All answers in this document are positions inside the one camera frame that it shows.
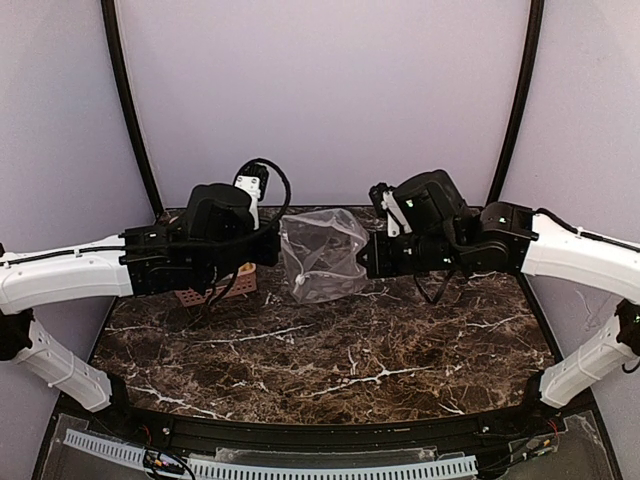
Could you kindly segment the clear zip top bag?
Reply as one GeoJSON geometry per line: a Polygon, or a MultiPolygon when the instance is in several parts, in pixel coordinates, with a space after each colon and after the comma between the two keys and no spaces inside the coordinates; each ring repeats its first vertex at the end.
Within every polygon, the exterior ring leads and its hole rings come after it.
{"type": "Polygon", "coordinates": [[[357,270],[356,254],[368,240],[346,209],[283,216],[281,252],[292,297],[300,304],[316,304],[361,292],[368,279],[357,270]]]}

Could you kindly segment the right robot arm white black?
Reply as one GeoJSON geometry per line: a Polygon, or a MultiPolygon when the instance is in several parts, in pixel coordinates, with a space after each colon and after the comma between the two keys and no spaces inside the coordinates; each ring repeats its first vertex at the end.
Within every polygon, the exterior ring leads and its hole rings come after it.
{"type": "Polygon", "coordinates": [[[639,357],[639,247],[575,227],[551,211],[496,201],[470,207],[449,174],[417,174],[369,190],[383,231],[373,231],[357,262],[370,279],[430,272],[500,272],[557,278],[620,297],[588,341],[528,382],[525,400],[560,409],[639,357]]]}

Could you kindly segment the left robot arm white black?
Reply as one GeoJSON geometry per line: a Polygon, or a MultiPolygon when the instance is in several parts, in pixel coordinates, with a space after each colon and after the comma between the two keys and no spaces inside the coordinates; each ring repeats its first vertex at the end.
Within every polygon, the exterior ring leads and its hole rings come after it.
{"type": "Polygon", "coordinates": [[[90,297],[141,297],[193,290],[204,295],[247,263],[273,266],[279,220],[262,220],[260,194],[214,183],[194,188],[173,222],[131,228],[92,243],[1,257],[1,359],[24,366],[84,409],[126,400],[116,377],[61,345],[34,308],[90,297]]]}

